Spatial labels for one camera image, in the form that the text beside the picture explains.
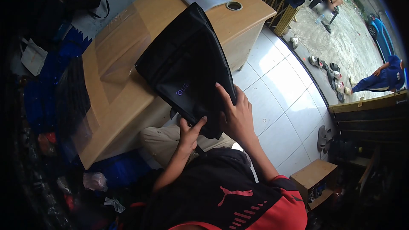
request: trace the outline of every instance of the hand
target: hand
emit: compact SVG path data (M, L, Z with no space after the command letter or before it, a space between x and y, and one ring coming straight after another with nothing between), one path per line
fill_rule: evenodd
M216 83L216 88L222 96L226 110L226 113L221 112L220 114L220 127L223 132L246 149L246 147L258 143L254 133L252 104L237 85L234 87L237 92L235 106L223 86Z
M375 70L375 72L373 73L374 76L379 76L379 74L381 74L381 69L377 69Z
M180 139L176 152L183 157L190 156L197 146L197 137L203 125L207 122L207 116L202 117L195 126L189 127L186 119L180 119Z

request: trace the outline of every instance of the plastic chair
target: plastic chair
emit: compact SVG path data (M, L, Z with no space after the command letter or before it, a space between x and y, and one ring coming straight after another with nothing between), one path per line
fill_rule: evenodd
M313 9L314 6L318 5L319 3L322 3L322 2L323 2L322 0L310 0L310 1L312 1L312 2L309 4L309 7L310 7L311 9ZM339 8L338 8L338 6L334 9L334 11L332 12L332 14L333 14L334 16L332 17L332 19L331 19L331 21L329 22L329 24L331 24L331 23L334 21L335 17L339 14Z

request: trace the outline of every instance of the walking person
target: walking person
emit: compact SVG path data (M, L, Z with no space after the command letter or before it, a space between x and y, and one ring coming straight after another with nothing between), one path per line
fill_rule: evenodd
M221 144L207 139L204 155L192 158L196 146L205 142L199 136L207 122L205 116L193 127L181 118L180 131L175 127L141 131L144 147L160 158L166 169L153 186L140 229L305 229L307 214L300 193L291 180L279 175L264 153L254 133L252 105L235 87L237 103L233 105L226 90L216 83L225 104L220 126L228 137ZM251 160L230 148L232 139ZM169 158L161 155L169 151L173 151ZM249 167L251 162L259 183Z
M344 92L347 95L358 91L395 92L396 90L400 90L405 84L403 69L403 61L396 55L391 55L388 57L387 63L375 70L372 75L361 79L357 84L350 78L349 81L352 85L352 89L345 87Z

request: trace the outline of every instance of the plastic bottle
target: plastic bottle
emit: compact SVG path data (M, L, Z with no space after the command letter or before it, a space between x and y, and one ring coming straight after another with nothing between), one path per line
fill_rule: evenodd
M324 15L321 14L320 17L315 21L316 24L319 24L324 19Z

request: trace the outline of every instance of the white tile floor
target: white tile floor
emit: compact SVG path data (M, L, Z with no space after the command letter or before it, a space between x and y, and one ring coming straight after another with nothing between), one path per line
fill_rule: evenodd
M298 59L272 31L263 28L248 62L232 75L253 104L254 130L280 174L289 177L320 156L327 159L317 150L319 127L335 131L324 100ZM143 157L158 167L149 155Z

